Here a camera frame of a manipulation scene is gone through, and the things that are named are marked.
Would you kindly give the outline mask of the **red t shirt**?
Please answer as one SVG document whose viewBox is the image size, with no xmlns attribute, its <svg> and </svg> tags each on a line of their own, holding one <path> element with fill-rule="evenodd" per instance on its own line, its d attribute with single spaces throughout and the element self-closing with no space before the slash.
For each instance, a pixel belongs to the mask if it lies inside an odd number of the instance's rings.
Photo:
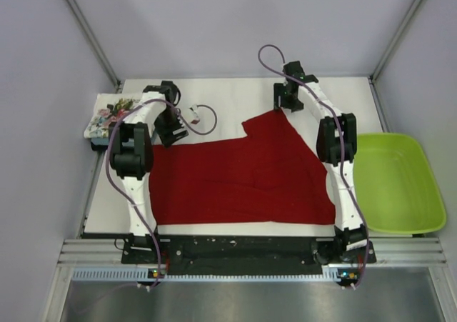
<svg viewBox="0 0 457 322">
<path fill-rule="evenodd" d="M 334 223 L 327 172 L 286 115 L 270 111 L 242 127 L 239 139 L 153 147 L 158 224 Z"/>
</svg>

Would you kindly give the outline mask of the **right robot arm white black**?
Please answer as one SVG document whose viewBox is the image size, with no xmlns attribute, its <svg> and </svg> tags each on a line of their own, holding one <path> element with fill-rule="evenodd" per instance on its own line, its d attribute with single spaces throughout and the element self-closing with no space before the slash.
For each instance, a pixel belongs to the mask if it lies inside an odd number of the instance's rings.
<svg viewBox="0 0 457 322">
<path fill-rule="evenodd" d="M 275 110 L 308 109 L 318 122 L 316 153 L 327 170 L 336 208 L 333 253 L 343 262 L 359 255 L 364 266 L 370 256 L 370 240 L 354 188 L 353 166 L 358 150 L 356 117 L 331 103 L 317 77 L 305 74 L 300 61 L 284 63 L 278 74 L 285 81 L 274 85 Z"/>
</svg>

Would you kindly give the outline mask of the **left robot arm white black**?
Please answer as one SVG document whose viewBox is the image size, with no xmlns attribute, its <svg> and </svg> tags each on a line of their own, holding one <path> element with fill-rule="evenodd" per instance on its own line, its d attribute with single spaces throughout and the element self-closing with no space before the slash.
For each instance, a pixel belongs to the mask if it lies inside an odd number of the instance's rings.
<svg viewBox="0 0 457 322">
<path fill-rule="evenodd" d="M 121 186 L 112 179 L 109 182 L 127 200 L 129 233 L 137 254 L 149 263 L 157 261 L 162 252 L 161 244 L 153 240 L 156 219 L 149 192 L 149 175 L 154 164 L 151 138 L 157 135 L 168 148 L 188 136 L 176 110 L 180 99 L 181 92 L 172 81 L 148 85 L 139 100 L 117 122 L 109 124 L 106 170 L 115 172 Z"/>
</svg>

